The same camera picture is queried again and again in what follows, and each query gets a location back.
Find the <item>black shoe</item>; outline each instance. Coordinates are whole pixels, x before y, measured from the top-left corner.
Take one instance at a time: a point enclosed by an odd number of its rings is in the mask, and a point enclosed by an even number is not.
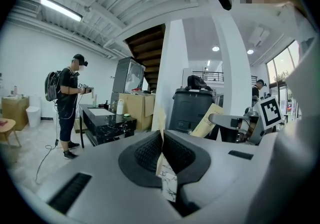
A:
[[[68,148],[69,149],[74,149],[74,148],[79,147],[79,146],[80,146],[79,143],[73,143],[72,141],[68,142]]]
[[[64,158],[65,159],[75,159],[77,157],[76,154],[70,152],[70,151],[64,151],[63,152]]]

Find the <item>person in black shirt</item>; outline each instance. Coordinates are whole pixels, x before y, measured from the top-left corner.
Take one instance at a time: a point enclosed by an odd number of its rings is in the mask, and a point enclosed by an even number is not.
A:
[[[259,90],[262,89],[262,87],[267,86],[265,82],[262,79],[259,79],[256,81],[255,85],[252,87],[252,107],[257,103],[259,99]]]
[[[76,118],[76,106],[78,94],[86,94],[91,91],[86,88],[78,88],[78,73],[83,70],[85,58],[81,54],[76,54],[71,65],[64,68],[60,73],[58,91],[57,111],[60,124],[60,143],[66,159],[74,159],[77,155],[69,151],[78,147],[79,143],[71,141],[71,132]]]

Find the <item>ceiling light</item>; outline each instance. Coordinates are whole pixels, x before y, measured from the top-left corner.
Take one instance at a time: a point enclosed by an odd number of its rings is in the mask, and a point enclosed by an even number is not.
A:
[[[79,13],[76,13],[75,11],[69,9],[66,6],[63,6],[61,4],[59,4],[56,1],[53,0],[40,0],[40,3],[44,6],[47,6],[51,9],[56,10],[59,13],[62,13],[64,15],[67,15],[68,17],[76,20],[77,22],[80,22],[81,19],[83,18],[82,15],[80,15]]]

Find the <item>staircase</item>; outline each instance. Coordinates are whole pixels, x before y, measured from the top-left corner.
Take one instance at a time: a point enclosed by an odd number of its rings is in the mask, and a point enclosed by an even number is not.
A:
[[[165,25],[158,25],[126,39],[134,59],[145,66],[149,91],[157,89]]]

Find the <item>railing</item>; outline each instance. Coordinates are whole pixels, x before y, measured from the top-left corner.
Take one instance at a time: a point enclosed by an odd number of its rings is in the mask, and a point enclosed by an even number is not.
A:
[[[209,72],[209,71],[193,71],[193,75],[202,78],[204,81],[210,82],[224,82],[225,76],[223,72]],[[257,82],[257,76],[251,76],[251,83],[255,85]]]

